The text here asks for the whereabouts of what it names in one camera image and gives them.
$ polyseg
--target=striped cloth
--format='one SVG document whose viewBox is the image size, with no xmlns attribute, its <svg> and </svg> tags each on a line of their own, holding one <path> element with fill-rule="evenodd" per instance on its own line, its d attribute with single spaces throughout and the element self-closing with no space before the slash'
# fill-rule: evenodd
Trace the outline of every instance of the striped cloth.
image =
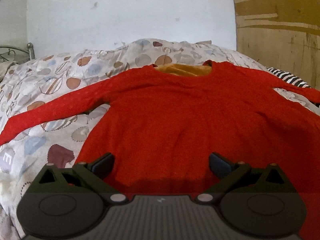
<svg viewBox="0 0 320 240">
<path fill-rule="evenodd" d="M 304 82 L 301 78 L 291 74 L 290 72 L 282 71 L 280 69 L 276 68 L 268 68 L 268 71 L 270 71 L 273 75 L 277 76 L 278 78 L 281 78 L 283 81 L 292 84 L 294 86 L 300 87 L 300 88 L 311 88 L 307 82 Z M 320 104 L 313 103 L 316 107 L 320 108 Z"/>
</svg>

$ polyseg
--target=red shirt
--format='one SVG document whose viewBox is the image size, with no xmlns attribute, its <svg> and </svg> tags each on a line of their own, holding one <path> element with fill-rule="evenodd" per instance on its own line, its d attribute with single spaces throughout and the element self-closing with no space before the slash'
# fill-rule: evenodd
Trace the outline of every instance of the red shirt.
<svg viewBox="0 0 320 240">
<path fill-rule="evenodd" d="M 199 77 L 162 73 L 154 65 L 128 70 L 11 117 L 0 144 L 29 127 L 108 102 L 109 111 L 89 134 L 76 163 L 111 152 L 115 165 L 105 181 L 117 190 L 198 194 L 218 181 L 208 164 L 210 153 L 217 152 L 255 168 L 278 163 L 307 204 L 305 225 L 319 221 L 320 117 L 273 88 L 316 103 L 320 92 L 261 70 L 212 64 L 212 72 Z"/>
</svg>

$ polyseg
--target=ridged gray surface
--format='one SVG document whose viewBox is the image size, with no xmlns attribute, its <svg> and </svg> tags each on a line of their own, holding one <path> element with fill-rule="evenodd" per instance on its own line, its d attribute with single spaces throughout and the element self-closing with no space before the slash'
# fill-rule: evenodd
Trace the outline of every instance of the ridged gray surface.
<svg viewBox="0 0 320 240">
<path fill-rule="evenodd" d="M 214 208 L 188 196 L 136 196 L 110 208 L 92 231 L 70 240 L 257 240 L 224 224 Z M 27 236 L 24 240 L 39 240 Z M 301 240 L 292 235 L 281 240 Z"/>
</svg>

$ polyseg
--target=peeling wood surface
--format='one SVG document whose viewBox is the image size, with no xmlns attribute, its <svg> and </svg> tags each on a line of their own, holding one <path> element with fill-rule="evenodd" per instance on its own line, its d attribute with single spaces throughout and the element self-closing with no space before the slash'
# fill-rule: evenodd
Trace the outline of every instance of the peeling wood surface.
<svg viewBox="0 0 320 240">
<path fill-rule="evenodd" d="M 320 0 L 234 0 L 237 50 L 320 90 Z"/>
</svg>

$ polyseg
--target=polka dot bedding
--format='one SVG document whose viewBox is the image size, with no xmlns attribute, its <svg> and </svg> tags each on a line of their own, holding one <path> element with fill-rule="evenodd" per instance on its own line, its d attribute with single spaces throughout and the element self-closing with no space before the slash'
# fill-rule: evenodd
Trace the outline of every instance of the polka dot bedding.
<svg viewBox="0 0 320 240">
<path fill-rule="evenodd" d="M 268 71 L 239 52 L 204 42 L 190 44 L 141 39 L 112 51 L 85 50 L 48 55 L 14 65 L 7 71 L 0 83 L 0 131 L 14 115 L 130 68 L 152 63 L 202 65 L 208 59 Z M 306 98 L 286 90 L 275 90 L 286 99 L 320 114 Z M 28 186 L 47 162 L 59 168 L 71 167 L 88 134 L 108 109 L 109 105 L 104 104 L 89 113 L 43 123 L 0 146 L 0 240 L 17 240 L 24 236 L 16 208 Z"/>
</svg>

